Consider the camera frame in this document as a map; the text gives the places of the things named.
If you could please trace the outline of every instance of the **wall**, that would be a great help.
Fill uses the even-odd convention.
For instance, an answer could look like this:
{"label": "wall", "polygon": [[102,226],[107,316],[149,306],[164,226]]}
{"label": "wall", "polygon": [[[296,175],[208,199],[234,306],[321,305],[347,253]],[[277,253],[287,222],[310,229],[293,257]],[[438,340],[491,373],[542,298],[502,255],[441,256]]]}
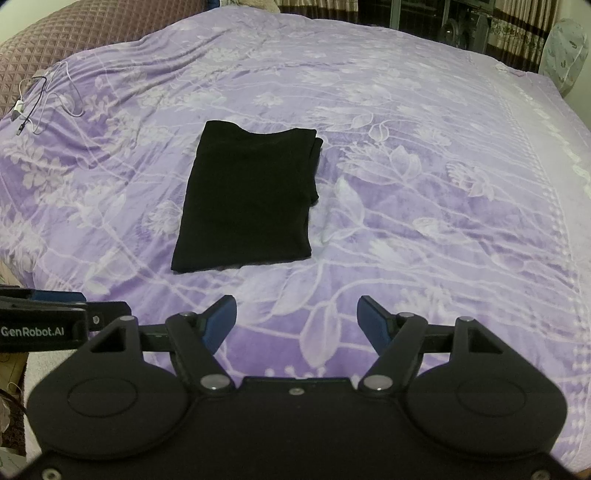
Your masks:
{"label": "wall", "polygon": [[0,7],[0,43],[75,0],[8,0]]}
{"label": "wall", "polygon": [[[576,20],[587,32],[591,44],[591,2],[588,0],[562,0],[560,18]],[[564,98],[591,130],[591,54],[583,65],[573,89]]]}

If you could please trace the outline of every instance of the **bed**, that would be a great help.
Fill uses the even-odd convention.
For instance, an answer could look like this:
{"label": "bed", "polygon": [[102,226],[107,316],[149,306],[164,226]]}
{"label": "bed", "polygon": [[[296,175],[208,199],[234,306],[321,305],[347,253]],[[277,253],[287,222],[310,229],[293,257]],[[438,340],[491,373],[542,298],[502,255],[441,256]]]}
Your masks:
{"label": "bed", "polygon": [[[0,121],[0,260],[24,285],[125,300],[143,324],[231,294],[238,325],[217,358],[237,381],[359,381],[375,359],[361,295],[433,323],[471,315],[562,389],[553,454],[591,466],[591,132],[548,78],[386,28],[237,6],[67,62],[80,118],[54,96],[37,135]],[[63,71],[52,88],[80,106]],[[171,272],[210,119],[317,129],[310,259]],[[63,355],[30,356],[25,395]],[[423,369],[445,361],[428,357]]]}

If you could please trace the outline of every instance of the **white cable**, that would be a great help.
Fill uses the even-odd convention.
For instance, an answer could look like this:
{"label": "white cable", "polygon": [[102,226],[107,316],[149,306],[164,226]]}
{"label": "white cable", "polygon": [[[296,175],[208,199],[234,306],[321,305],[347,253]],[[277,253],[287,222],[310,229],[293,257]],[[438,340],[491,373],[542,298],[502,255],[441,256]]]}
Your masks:
{"label": "white cable", "polygon": [[84,111],[85,110],[84,110],[84,106],[82,106],[82,104],[84,103],[84,101],[82,100],[82,95],[78,91],[78,88],[76,87],[76,84],[74,83],[74,80],[72,80],[72,77],[70,76],[70,70],[68,69],[68,62],[66,62],[66,61],[59,61],[59,62],[56,63],[55,68],[53,69],[53,72],[51,74],[51,79],[48,80],[47,85],[45,86],[45,90],[46,91],[49,90],[49,87],[50,87],[53,79],[56,77],[57,71],[60,69],[60,66],[63,65],[63,64],[66,65],[66,75],[67,75],[68,79],[70,80],[70,83],[74,87],[74,90],[78,94],[78,98],[80,99],[81,111],[80,111],[80,113],[74,113],[74,112],[68,110],[68,108],[64,105],[64,102],[61,99],[61,96],[58,93],[56,93],[56,92],[49,92],[49,93],[47,93],[46,96],[45,96],[45,100],[43,101],[43,106],[41,107],[41,113],[39,114],[39,120],[37,121],[37,124],[34,125],[32,127],[32,129],[31,129],[31,132],[34,135],[38,135],[39,134],[37,131],[39,129],[39,125],[41,124],[41,119],[43,118],[43,112],[45,111],[45,107],[47,105],[47,100],[49,99],[49,97],[51,95],[55,95],[58,98],[58,100],[60,101],[61,107],[65,110],[65,112],[68,115],[78,118],[78,117],[80,117],[80,116],[82,116],[84,114]]}

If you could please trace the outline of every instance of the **pillow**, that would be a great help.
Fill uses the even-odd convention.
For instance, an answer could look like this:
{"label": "pillow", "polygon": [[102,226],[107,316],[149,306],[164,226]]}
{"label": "pillow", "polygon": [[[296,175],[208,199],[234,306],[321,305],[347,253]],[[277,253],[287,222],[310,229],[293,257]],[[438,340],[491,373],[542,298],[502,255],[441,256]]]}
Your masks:
{"label": "pillow", "polygon": [[22,79],[81,50],[139,40],[203,12],[205,1],[80,0],[33,23],[0,44],[0,118],[17,101]]}
{"label": "pillow", "polygon": [[274,0],[219,0],[221,7],[226,7],[228,5],[244,5],[246,7],[254,7],[260,8],[262,10],[267,10],[272,14],[279,14],[281,10],[277,6]]}

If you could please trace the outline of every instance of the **charging cable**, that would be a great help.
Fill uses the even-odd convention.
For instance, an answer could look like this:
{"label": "charging cable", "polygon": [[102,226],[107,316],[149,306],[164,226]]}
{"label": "charging cable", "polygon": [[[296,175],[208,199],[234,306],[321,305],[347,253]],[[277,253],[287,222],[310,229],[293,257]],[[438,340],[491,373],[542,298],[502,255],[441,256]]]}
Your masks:
{"label": "charging cable", "polygon": [[[43,96],[43,92],[49,89],[49,87],[50,87],[53,79],[56,77],[56,74],[57,74],[58,70],[60,69],[60,67],[62,65],[65,65],[66,66],[66,75],[67,75],[68,79],[70,80],[70,83],[74,87],[74,90],[76,91],[76,93],[78,95],[78,98],[80,99],[80,103],[81,103],[80,113],[74,113],[73,111],[69,110],[68,107],[64,103],[63,96],[61,94],[57,93],[57,92],[51,91],[48,94],[46,94],[46,96],[45,96],[45,99],[43,101],[43,106],[41,107],[41,113],[39,114],[39,119],[38,119],[37,123],[36,124],[33,124],[33,121],[30,120],[31,115],[33,114],[33,112],[35,111],[37,105],[39,104],[39,101],[41,100],[41,97]],[[76,84],[74,83],[74,80],[72,80],[72,77],[70,75],[70,70],[68,69],[68,62],[66,62],[66,61],[60,61],[60,62],[58,62],[55,65],[55,68],[54,68],[53,72],[51,73],[51,78],[49,79],[49,81],[47,81],[47,77],[45,77],[45,76],[42,76],[41,78],[43,78],[45,80],[45,83],[41,87],[41,93],[39,94],[39,97],[37,98],[37,101],[36,101],[35,105],[33,106],[33,109],[31,110],[31,112],[29,112],[29,114],[25,118],[25,121],[18,128],[17,135],[20,135],[22,133],[22,130],[25,128],[25,125],[27,124],[27,122],[31,122],[31,125],[33,126],[32,129],[31,129],[31,132],[34,135],[38,135],[40,133],[40,132],[38,132],[39,125],[41,124],[41,119],[43,118],[43,113],[45,112],[45,107],[47,106],[47,101],[49,100],[49,97],[51,95],[55,95],[58,98],[58,100],[60,101],[61,107],[64,109],[64,111],[68,115],[78,118],[78,117],[80,117],[80,116],[82,116],[84,114],[84,111],[85,110],[84,110],[84,107],[82,106],[82,103],[83,103],[82,95],[80,94],[78,88],[76,87]],[[17,109],[17,106],[18,106],[18,108],[23,108],[23,110],[24,110],[24,104],[19,105],[19,102],[17,101],[17,104],[15,105],[15,108],[12,110],[13,114],[15,114],[15,111],[19,111]]]}

